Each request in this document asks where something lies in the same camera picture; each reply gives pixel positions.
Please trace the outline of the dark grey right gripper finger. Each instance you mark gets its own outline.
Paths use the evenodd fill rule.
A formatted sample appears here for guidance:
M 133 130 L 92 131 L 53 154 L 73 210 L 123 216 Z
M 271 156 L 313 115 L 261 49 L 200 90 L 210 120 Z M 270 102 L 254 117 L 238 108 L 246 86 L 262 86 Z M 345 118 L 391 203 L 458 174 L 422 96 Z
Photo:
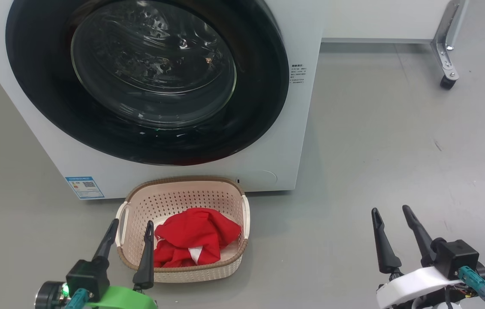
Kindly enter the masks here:
M 408 205 L 403 205 L 402 210 L 408 227 L 413 231 L 419 252 L 422 256 L 420 263 L 423 267 L 433 266 L 436 253 L 431 249 L 432 239 L 423 227 L 415 213 Z
M 385 223 L 378 208 L 372 209 L 371 216 L 379 272 L 383 274 L 402 274 L 400 270 L 402 266 L 401 260 L 395 255 L 388 241 L 388 237 L 385 234 Z

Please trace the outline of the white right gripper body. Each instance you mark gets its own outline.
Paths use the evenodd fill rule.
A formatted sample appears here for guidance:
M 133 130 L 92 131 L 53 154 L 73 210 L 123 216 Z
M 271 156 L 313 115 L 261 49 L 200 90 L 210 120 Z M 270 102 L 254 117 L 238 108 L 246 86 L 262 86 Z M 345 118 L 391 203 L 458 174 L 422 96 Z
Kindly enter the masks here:
M 382 285 L 376 291 L 377 304 L 380 309 L 387 309 L 459 283 L 460 279 L 449 280 L 435 267 L 419 268 Z

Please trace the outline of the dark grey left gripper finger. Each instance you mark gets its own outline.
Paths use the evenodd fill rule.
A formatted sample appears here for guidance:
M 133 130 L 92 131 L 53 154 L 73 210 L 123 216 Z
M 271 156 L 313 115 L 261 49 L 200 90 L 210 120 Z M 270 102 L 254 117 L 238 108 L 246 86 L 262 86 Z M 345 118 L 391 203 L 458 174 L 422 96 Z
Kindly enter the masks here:
M 111 221 L 97 251 L 93 255 L 93 260 L 108 260 L 111 246 L 115 243 L 118 225 L 119 219 L 115 218 Z
M 148 221 L 144 233 L 144 250 L 138 271 L 133 277 L 133 290 L 148 290 L 154 286 L 154 223 Z

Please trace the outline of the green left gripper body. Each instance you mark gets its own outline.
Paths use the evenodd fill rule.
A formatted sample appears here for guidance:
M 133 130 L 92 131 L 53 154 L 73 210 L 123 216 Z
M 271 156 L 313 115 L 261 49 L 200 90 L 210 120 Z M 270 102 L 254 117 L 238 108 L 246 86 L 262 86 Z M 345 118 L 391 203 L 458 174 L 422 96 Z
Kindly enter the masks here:
M 154 299 L 124 286 L 110 286 L 99 301 L 90 301 L 87 307 L 99 309 L 157 309 Z

